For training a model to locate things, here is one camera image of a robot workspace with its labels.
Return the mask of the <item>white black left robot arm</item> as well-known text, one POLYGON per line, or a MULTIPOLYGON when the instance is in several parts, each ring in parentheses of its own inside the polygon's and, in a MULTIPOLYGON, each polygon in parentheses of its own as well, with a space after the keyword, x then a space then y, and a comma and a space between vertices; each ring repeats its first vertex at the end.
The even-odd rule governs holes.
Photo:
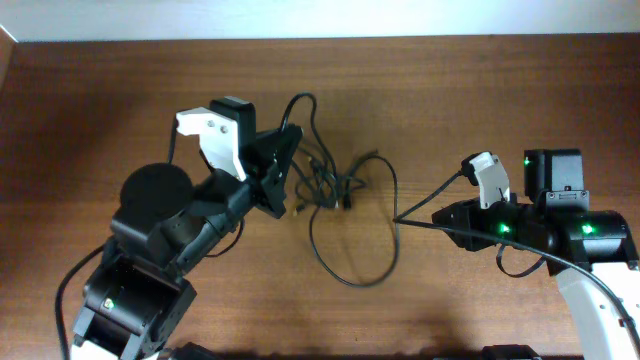
POLYGON ((296 125, 258 133, 240 151, 244 180, 215 169, 194 185, 169 163, 133 172, 85 284, 66 358, 157 357, 196 297, 187 274, 252 209, 285 213, 284 183, 302 137, 296 125))

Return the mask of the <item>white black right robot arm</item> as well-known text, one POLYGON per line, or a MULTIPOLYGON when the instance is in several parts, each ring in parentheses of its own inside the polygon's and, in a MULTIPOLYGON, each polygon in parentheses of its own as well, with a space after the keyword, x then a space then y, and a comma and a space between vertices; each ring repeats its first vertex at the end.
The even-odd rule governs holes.
POLYGON ((433 223, 467 251, 497 238, 539 251, 569 307, 584 358, 638 358, 639 254, 627 221, 613 210, 590 210, 579 150, 527 150, 523 163, 529 203, 511 192, 499 158, 484 152, 462 163, 478 197, 435 212, 433 223))

